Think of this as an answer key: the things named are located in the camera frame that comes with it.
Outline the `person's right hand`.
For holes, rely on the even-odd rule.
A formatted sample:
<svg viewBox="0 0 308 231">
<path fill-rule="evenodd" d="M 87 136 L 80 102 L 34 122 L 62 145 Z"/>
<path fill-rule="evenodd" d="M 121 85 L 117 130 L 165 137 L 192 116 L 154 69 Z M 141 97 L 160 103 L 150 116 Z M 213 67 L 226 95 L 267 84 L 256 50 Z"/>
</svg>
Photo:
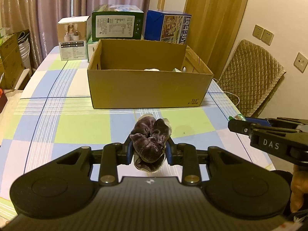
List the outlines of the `person's right hand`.
<svg viewBox="0 0 308 231">
<path fill-rule="evenodd" d="M 307 194 L 308 191 L 307 181 L 307 167 L 294 165 L 290 187 L 292 191 L 290 198 L 290 209 L 292 213 L 299 211 L 304 205 L 304 195 Z"/>
</svg>

